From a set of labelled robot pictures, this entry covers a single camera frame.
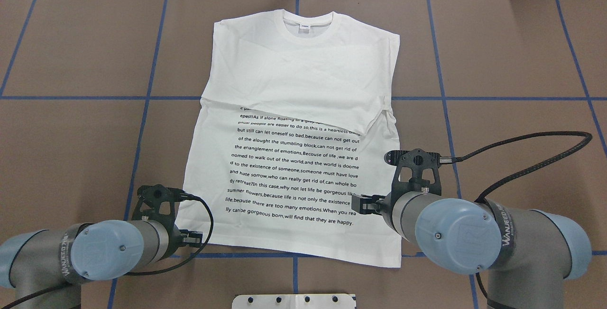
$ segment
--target thin black wire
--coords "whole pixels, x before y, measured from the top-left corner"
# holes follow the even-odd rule
[[[192,195],[192,199],[195,201],[199,201],[200,203],[202,203],[202,205],[204,206],[204,209],[206,209],[206,212],[209,214],[209,219],[211,221],[211,227],[209,227],[209,233],[206,236],[206,240],[204,240],[204,243],[202,244],[202,246],[200,246],[199,249],[197,249],[197,251],[195,253],[192,253],[188,259],[186,259],[185,261],[182,261],[179,264],[175,264],[169,268],[165,268],[162,270],[155,270],[153,272],[139,272],[139,273],[133,273],[133,272],[129,272],[126,273],[127,276],[150,276],[153,274],[161,274],[161,273],[165,273],[165,272],[169,272],[171,270],[175,270],[176,268],[180,268],[181,266],[184,266],[185,264],[187,264],[189,261],[191,261],[192,259],[194,259],[196,257],[196,255],[198,255],[202,249],[204,249],[204,247],[206,247],[206,245],[209,242],[209,239],[211,238],[211,234],[213,233],[213,225],[214,225],[214,220],[213,220],[213,214],[211,214],[211,209],[209,208],[209,205],[206,205],[206,202],[204,202],[204,200],[200,199],[199,197],[195,197]]]
[[[36,291],[33,294],[29,294],[27,296],[24,296],[22,298],[20,298],[19,300],[15,300],[11,303],[9,303],[8,305],[5,305],[4,307],[2,307],[2,309],[11,309],[13,307],[18,306],[19,304],[26,302],[27,300],[31,300],[32,298],[36,298],[37,296],[41,296],[43,294],[47,294],[48,292],[52,292],[55,290],[60,290],[63,288],[67,288],[67,287],[71,287],[72,284],[70,283],[63,283],[63,284],[59,284],[59,285],[54,285],[52,287],[48,287],[46,289],[42,289],[40,291]]]
[[[483,287],[483,281],[481,281],[481,274],[477,273],[477,283],[478,283],[478,287],[481,288],[481,292],[483,293],[483,296],[485,296],[485,298],[487,297],[487,290],[485,290],[485,287]]]
[[[546,132],[534,132],[533,134],[527,134],[527,135],[523,135],[523,136],[517,136],[517,137],[513,137],[513,138],[509,138],[507,140],[503,140],[503,141],[499,141],[496,142],[492,145],[487,145],[486,147],[482,147],[481,149],[477,150],[477,151],[473,151],[468,155],[462,156],[462,157],[454,157],[451,158],[451,164],[455,164],[457,162],[462,162],[465,160],[468,160],[469,158],[480,154],[481,152],[487,151],[488,149],[492,149],[495,147],[499,147],[500,145],[507,145],[508,143],[513,143],[516,141],[522,141],[522,140],[527,140],[529,138],[533,138],[533,137],[543,137],[543,136],[581,136],[584,139],[581,140],[581,142],[579,142],[578,144],[574,145],[573,147],[571,147],[570,149],[555,155],[551,158],[548,158],[547,160],[544,160],[542,162],[539,162],[539,164],[534,164],[531,167],[525,168],[522,171],[518,171],[516,173],[513,173],[511,175],[508,175],[507,177],[497,181],[496,183],[492,184],[491,186],[488,186],[486,190],[484,190],[479,196],[478,198],[474,201],[474,202],[484,202],[485,197],[493,192],[494,190],[496,190],[497,188],[503,186],[504,184],[514,180],[514,179],[518,179],[522,176],[525,176],[529,173],[533,173],[535,171],[537,171],[538,169],[542,169],[546,166],[548,166],[549,164],[554,164],[556,161],[561,160],[569,155],[571,155],[572,153],[582,149],[583,147],[585,147],[590,140],[592,140],[592,134],[588,133],[588,132],[583,132],[583,131],[546,131]]]

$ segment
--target white mounting plate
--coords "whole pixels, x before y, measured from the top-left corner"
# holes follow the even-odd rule
[[[354,294],[240,295],[232,301],[232,309],[356,309],[355,298]]]

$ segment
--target blue joint cap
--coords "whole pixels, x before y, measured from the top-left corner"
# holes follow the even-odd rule
[[[462,199],[442,199],[426,206],[415,223],[415,238],[432,262],[459,274],[486,270],[501,249],[493,216]]]
[[[143,236],[122,220],[106,220],[80,232],[70,259],[76,272],[93,281],[120,277],[137,265],[143,255]]]
[[[539,209],[532,210],[542,213],[550,219],[565,238],[571,255],[571,271],[565,279],[576,279],[585,274],[592,259],[592,246],[590,246],[590,239],[584,229],[570,218],[546,213]]]
[[[10,282],[10,269],[13,266],[13,262],[17,255],[21,251],[23,245],[25,245],[33,236],[47,231],[41,229],[40,231],[20,234],[13,238],[9,238],[4,244],[0,245],[0,287],[3,288],[14,288]]]

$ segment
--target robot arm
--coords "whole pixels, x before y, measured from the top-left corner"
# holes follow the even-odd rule
[[[563,280],[581,277],[592,257],[590,240],[573,220],[541,210],[509,209],[440,196],[438,167],[449,158],[421,149],[392,151],[397,166],[388,196],[353,195],[352,209],[379,214],[434,263],[460,274],[488,270],[489,309],[563,308]],[[412,178],[401,182],[401,169]],[[431,169],[434,183],[423,180]]]
[[[130,271],[167,258],[178,247],[206,245],[208,237],[203,242],[202,233],[175,226],[175,203],[200,198],[160,184],[141,186],[137,193],[139,202],[130,221],[82,223],[66,231],[41,230],[7,240],[0,245],[0,285],[16,288],[17,298],[65,285],[20,308],[79,308],[83,283],[134,274]],[[169,214],[160,212],[165,202]],[[149,208],[142,210],[143,205]]]

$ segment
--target white t-shirt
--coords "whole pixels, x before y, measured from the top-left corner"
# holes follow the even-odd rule
[[[398,48],[399,35],[338,13],[215,24],[184,181],[210,203],[211,243],[400,266],[400,236],[349,208],[349,192],[390,191]],[[208,219],[187,202],[176,224],[206,232]]]

